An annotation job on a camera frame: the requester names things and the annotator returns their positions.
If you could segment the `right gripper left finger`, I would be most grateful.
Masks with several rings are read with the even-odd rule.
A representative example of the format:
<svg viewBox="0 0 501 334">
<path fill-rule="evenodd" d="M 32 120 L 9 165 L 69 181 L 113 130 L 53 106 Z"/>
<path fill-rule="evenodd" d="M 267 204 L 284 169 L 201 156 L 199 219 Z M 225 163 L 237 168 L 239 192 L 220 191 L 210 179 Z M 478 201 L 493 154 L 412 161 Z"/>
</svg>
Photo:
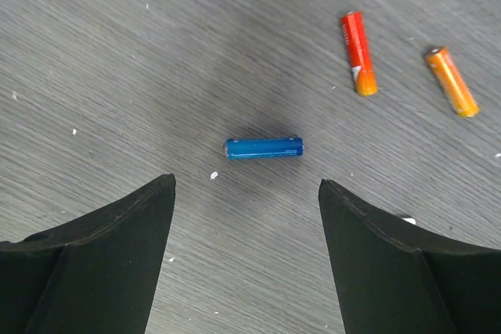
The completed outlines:
<svg viewBox="0 0 501 334">
<path fill-rule="evenodd" d="M 4 333 L 143 333 L 175 207 L 163 174 L 65 224 L 1 244 Z"/>
</svg>

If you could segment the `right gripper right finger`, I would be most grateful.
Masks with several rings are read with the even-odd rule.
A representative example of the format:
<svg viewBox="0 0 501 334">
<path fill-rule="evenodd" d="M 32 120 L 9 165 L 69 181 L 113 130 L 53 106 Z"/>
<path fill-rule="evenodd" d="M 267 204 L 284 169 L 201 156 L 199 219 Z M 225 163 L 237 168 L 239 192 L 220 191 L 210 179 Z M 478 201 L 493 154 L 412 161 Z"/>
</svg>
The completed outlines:
<svg viewBox="0 0 501 334">
<path fill-rule="evenodd" d="M 331 180 L 319 208 L 346 332 L 499 332 L 498 250 L 410 224 Z"/>
</svg>

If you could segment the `white battery cover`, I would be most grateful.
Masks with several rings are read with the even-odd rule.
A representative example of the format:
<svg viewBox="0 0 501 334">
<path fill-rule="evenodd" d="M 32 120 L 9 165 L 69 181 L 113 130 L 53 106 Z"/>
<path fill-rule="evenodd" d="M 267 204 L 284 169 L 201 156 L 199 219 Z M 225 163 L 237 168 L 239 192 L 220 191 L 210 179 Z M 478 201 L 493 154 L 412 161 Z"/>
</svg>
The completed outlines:
<svg viewBox="0 0 501 334">
<path fill-rule="evenodd" d="M 416 220 L 413 217 L 399 216 L 400 219 L 409 222 L 410 224 L 416 225 Z"/>
</svg>

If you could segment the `blue battery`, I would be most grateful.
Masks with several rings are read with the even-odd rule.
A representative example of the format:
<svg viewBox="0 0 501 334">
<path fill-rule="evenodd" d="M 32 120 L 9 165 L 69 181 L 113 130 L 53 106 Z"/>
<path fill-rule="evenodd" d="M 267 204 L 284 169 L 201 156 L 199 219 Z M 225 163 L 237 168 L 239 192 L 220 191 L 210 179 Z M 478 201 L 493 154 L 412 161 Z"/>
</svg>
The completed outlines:
<svg viewBox="0 0 501 334">
<path fill-rule="evenodd" d="M 228 160 L 248 160 L 302 156 L 301 138 L 228 139 L 224 143 Z"/>
</svg>

